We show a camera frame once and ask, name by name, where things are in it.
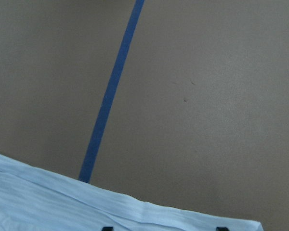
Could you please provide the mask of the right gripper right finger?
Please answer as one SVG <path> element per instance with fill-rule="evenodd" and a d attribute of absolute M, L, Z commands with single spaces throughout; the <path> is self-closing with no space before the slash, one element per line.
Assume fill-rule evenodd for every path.
<path fill-rule="evenodd" d="M 216 231 L 229 231 L 227 227 L 217 227 Z"/>

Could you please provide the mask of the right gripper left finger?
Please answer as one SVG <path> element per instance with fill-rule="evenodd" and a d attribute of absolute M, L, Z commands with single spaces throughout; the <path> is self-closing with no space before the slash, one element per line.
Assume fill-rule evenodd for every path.
<path fill-rule="evenodd" d="M 102 231 L 113 231 L 113 227 L 103 227 Z"/>

